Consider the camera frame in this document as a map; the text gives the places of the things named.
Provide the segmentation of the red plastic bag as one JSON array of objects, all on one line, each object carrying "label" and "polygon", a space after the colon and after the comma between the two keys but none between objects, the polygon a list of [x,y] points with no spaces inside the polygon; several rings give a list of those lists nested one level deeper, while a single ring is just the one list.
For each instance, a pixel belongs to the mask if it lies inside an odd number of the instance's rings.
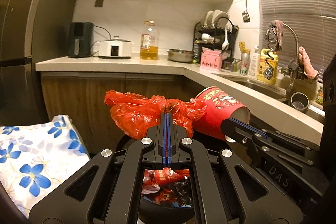
[{"label": "red plastic bag", "polygon": [[104,103],[110,107],[110,115],[116,126],[126,135],[139,140],[147,130],[160,124],[161,114],[170,113],[173,124],[183,127],[187,137],[193,137],[193,123],[204,116],[206,104],[195,99],[184,102],[163,96],[147,98],[135,93],[106,92]]}]

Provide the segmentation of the red white snack wrapper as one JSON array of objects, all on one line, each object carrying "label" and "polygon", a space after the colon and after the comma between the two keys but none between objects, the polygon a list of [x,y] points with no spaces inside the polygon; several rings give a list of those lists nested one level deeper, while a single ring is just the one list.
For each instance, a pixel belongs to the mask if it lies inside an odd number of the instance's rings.
[{"label": "red white snack wrapper", "polygon": [[157,184],[154,177],[154,170],[146,169],[143,175],[142,194],[153,194],[160,191],[160,186]]}]

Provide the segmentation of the small red paper cup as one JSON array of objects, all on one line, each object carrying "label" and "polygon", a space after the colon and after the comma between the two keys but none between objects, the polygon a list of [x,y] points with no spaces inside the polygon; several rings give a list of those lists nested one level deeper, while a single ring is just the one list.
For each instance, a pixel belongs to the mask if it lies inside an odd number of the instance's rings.
[{"label": "small red paper cup", "polygon": [[190,176],[188,169],[172,170],[171,168],[164,168],[162,170],[154,171],[155,182],[160,186],[166,186],[175,182],[183,181]]}]

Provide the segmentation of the chrome kitchen faucet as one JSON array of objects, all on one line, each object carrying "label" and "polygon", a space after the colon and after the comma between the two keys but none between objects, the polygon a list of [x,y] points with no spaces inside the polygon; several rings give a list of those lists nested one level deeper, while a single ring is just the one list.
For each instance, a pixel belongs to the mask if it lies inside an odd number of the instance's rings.
[{"label": "chrome kitchen faucet", "polygon": [[294,30],[290,26],[283,23],[283,27],[285,29],[287,29],[293,35],[294,41],[295,41],[294,59],[288,65],[290,73],[289,73],[289,85],[286,88],[286,99],[289,100],[291,98],[291,95],[295,91],[295,77],[297,75],[298,68],[299,68],[299,64],[298,64],[298,61],[299,61],[299,40],[298,40],[298,37],[297,37],[296,33],[294,32]]}]

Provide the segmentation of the white dish soap bottle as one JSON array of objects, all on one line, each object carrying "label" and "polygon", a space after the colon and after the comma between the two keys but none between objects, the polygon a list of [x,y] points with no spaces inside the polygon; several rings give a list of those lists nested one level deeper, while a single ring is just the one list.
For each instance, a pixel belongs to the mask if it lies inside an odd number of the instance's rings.
[{"label": "white dish soap bottle", "polygon": [[250,57],[248,77],[257,79],[257,75],[259,71],[259,62],[260,62],[259,46],[255,45],[254,50]]}]

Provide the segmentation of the yellow detergent bottle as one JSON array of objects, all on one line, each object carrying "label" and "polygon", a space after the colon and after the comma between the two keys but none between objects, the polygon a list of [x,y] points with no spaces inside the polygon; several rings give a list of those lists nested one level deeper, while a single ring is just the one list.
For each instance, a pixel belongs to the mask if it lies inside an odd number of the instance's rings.
[{"label": "yellow detergent bottle", "polygon": [[[272,67],[272,77],[270,79],[267,79],[264,76],[264,72],[267,69],[270,69],[270,66]],[[263,48],[260,54],[257,79],[259,81],[274,85],[276,83],[276,77],[277,77],[277,66],[278,66],[277,52],[273,52],[268,48]]]}]

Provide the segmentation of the black plastic bag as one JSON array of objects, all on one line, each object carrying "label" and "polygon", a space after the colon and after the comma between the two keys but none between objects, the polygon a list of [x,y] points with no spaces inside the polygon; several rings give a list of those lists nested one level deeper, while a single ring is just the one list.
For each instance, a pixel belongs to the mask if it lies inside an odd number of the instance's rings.
[{"label": "black plastic bag", "polygon": [[167,187],[173,192],[173,207],[193,207],[193,196],[189,180],[175,182]]}]

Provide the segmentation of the stainless steel bowl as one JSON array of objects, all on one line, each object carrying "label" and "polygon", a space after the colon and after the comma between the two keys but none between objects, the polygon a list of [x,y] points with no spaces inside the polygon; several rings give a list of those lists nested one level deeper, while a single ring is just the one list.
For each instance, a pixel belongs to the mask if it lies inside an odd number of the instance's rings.
[{"label": "stainless steel bowl", "polygon": [[187,50],[169,49],[167,53],[170,61],[179,63],[191,63],[195,56],[193,51]]}]

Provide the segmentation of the pink plastic basket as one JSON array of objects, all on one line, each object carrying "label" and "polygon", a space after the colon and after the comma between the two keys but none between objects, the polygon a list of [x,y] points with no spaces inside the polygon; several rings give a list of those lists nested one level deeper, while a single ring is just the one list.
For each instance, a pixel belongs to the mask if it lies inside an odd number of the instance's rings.
[{"label": "pink plastic basket", "polygon": [[212,71],[220,71],[222,68],[221,52],[205,50],[201,53],[200,68]]}]

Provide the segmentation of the pink rubber glove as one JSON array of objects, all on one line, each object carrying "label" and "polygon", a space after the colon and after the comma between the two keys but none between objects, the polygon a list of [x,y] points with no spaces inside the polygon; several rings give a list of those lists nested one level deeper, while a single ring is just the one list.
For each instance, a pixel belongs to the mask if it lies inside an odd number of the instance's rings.
[{"label": "pink rubber glove", "polygon": [[313,68],[311,64],[309,55],[307,54],[304,47],[299,47],[299,63],[303,65],[303,72],[307,78],[311,80],[316,80],[318,78],[318,71]]}]

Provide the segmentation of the black dish rack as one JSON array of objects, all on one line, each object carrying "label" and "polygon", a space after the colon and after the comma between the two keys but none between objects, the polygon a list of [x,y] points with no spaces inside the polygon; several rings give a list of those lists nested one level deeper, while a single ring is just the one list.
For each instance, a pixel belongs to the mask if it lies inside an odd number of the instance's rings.
[{"label": "black dish rack", "polygon": [[215,22],[214,27],[204,27],[201,25],[201,22],[198,22],[194,27],[194,59],[199,64],[201,61],[201,53],[205,48],[222,52],[222,45],[227,39],[228,47],[222,53],[222,58],[224,61],[233,61],[238,32],[239,26],[232,24],[232,22],[225,16],[221,16]]}]

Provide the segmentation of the dark rag on faucet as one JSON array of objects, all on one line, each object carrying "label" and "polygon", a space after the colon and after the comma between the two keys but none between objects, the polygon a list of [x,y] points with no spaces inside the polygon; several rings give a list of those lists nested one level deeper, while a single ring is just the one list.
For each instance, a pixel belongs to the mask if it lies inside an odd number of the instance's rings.
[{"label": "dark rag on faucet", "polygon": [[282,21],[273,20],[270,24],[268,24],[265,32],[264,38],[270,45],[270,48],[275,52],[282,50],[283,28],[284,23]]}]

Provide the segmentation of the black air fryer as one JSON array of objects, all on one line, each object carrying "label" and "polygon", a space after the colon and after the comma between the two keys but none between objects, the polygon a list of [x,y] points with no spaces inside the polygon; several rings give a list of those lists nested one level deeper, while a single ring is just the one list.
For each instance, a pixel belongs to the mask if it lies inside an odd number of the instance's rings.
[{"label": "black air fryer", "polygon": [[68,57],[90,57],[93,42],[92,22],[72,22],[68,36]]}]

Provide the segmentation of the dark grey refrigerator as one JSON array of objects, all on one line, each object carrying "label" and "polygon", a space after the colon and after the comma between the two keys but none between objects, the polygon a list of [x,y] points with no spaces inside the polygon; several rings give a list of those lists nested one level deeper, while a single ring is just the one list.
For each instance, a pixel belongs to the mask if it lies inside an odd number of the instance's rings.
[{"label": "dark grey refrigerator", "polygon": [[1,0],[1,125],[48,121],[36,64],[66,56],[76,0]]}]

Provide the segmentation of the wall power socket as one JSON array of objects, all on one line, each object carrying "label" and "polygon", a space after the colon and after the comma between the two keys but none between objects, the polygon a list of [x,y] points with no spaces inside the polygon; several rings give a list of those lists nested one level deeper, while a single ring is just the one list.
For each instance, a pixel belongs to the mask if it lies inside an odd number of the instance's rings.
[{"label": "wall power socket", "polygon": [[94,3],[95,7],[102,7],[104,4],[104,0],[96,0]]}]

